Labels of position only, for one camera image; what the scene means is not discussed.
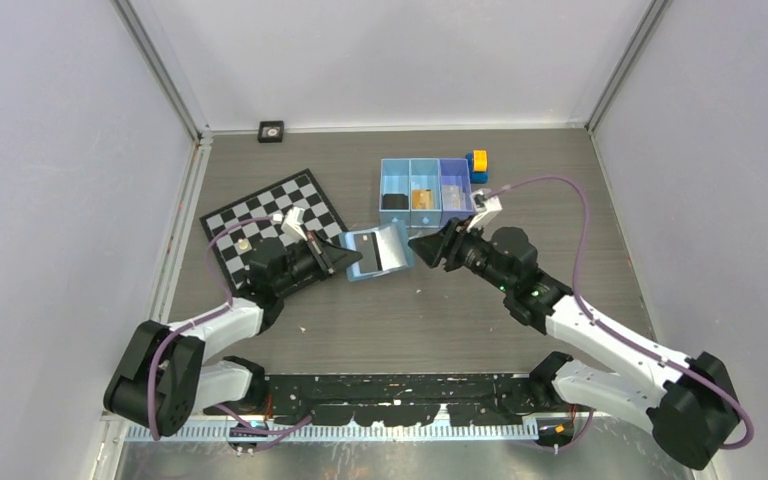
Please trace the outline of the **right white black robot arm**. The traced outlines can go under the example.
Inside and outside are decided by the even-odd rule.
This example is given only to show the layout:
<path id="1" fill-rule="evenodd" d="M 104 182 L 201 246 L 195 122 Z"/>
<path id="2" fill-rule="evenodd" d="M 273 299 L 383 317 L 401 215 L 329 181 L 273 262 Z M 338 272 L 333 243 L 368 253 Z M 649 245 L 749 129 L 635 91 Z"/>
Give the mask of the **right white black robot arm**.
<path id="1" fill-rule="evenodd" d="M 466 221 L 452 219 L 408 245 L 430 268 L 468 269 L 503 293 L 503 305 L 518 323 L 605 365 L 594 369 L 551 353 L 529 374 L 531 397 L 540 408 L 566 403 L 605 412 L 651 434 L 662 451 L 697 471 L 719 451 L 753 438 L 720 359 L 671 350 L 599 312 L 539 267 L 538 251 L 522 229 L 502 227 L 485 239 Z"/>

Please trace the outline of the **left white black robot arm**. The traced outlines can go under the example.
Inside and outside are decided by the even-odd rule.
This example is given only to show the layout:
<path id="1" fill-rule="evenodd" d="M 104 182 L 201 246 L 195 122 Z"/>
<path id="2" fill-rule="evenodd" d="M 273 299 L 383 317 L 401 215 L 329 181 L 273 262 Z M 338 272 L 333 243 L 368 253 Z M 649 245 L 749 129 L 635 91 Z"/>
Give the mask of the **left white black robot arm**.
<path id="1" fill-rule="evenodd" d="M 104 408 L 149 429 L 154 438 L 175 434 L 193 413 L 228 408 L 253 414 L 266 403 L 262 366 L 236 356 L 211 359 L 232 344 L 270 328 L 292 293 L 324 281 L 362 259 L 322 234 L 284 245 L 255 243 L 244 284 L 201 317 L 174 324 L 141 323 L 103 396 Z"/>

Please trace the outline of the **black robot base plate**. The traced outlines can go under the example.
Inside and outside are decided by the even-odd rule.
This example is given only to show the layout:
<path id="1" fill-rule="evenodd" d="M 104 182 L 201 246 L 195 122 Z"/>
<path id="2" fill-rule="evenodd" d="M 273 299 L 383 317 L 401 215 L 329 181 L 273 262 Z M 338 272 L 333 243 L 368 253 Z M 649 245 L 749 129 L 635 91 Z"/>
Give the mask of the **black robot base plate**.
<path id="1" fill-rule="evenodd" d="M 311 417 L 314 425 L 338 427 L 426 426 L 440 414 L 456 427 L 516 425 L 526 415 L 574 409 L 512 373 L 270 375 L 223 404 L 239 415 L 267 413 L 281 425 Z"/>

